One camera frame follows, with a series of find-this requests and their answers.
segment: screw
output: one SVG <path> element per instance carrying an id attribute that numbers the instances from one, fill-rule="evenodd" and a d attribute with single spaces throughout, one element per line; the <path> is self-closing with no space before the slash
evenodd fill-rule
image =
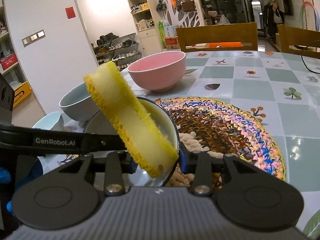
<path id="1" fill-rule="evenodd" d="M 157 193 L 158 195 L 162 194 L 164 192 L 163 189 L 156 189 L 155 193 Z"/>
<path id="2" fill-rule="evenodd" d="M 198 194 L 207 194 L 209 193 L 210 188 L 206 185 L 199 185 L 195 187 L 195 192 Z"/>
<path id="3" fill-rule="evenodd" d="M 122 190 L 122 186 L 119 184 L 110 184 L 107 186 L 107 191 L 110 193 L 117 193 Z"/>

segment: chair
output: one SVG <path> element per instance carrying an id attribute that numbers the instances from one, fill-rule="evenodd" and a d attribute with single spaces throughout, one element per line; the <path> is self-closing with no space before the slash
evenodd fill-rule
<path id="1" fill-rule="evenodd" d="M 311 46 L 320 48 L 320 42 L 312 44 L 314 41 L 320 41 L 320 32 L 278 25 L 281 52 L 296 54 L 301 56 L 313 57 L 320 59 L 320 52 L 301 50 L 294 47 Z"/>
<path id="2" fill-rule="evenodd" d="M 180 48 L 183 52 L 213 50 L 258 50 L 258 30 L 255 22 L 177 28 L 177 34 Z M 223 48 L 186 48 L 186 46 L 211 42 L 241 42 L 243 46 Z"/>

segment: wall-mounted television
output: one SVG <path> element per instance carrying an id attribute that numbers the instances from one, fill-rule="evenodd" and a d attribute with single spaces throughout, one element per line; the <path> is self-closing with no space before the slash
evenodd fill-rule
<path id="1" fill-rule="evenodd" d="M 285 15 L 293 15 L 291 10 L 291 0 L 282 0 Z"/>

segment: blue glove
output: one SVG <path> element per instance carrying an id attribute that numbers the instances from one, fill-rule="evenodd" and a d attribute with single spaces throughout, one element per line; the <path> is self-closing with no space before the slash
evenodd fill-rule
<path id="1" fill-rule="evenodd" d="M 40 177 L 41 175 L 43 175 L 43 169 L 42 169 L 42 165 L 39 159 L 37 159 L 36 163 L 33 165 L 31 171 L 29 172 L 28 176 L 17 183 L 16 185 L 16 191 L 22 187 L 23 185 L 29 183 L 30 181 Z M 3 184 L 8 184 L 11 181 L 11 175 L 8 171 L 6 171 L 5 169 L 0 167 L 0 183 Z M 12 213 L 12 206 L 11 206 L 11 201 L 9 201 L 7 203 L 7 210 Z"/>

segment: gray ribbed panel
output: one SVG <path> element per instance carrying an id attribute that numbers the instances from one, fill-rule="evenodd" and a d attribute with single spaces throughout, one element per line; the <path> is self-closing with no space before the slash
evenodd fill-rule
<path id="1" fill-rule="evenodd" d="M 22 226 L 8 240 L 302 240 L 297 229 L 256 233 L 231 224 L 208 198 L 186 188 L 134 187 L 124 196 L 110 197 L 86 222 L 60 231 Z"/>

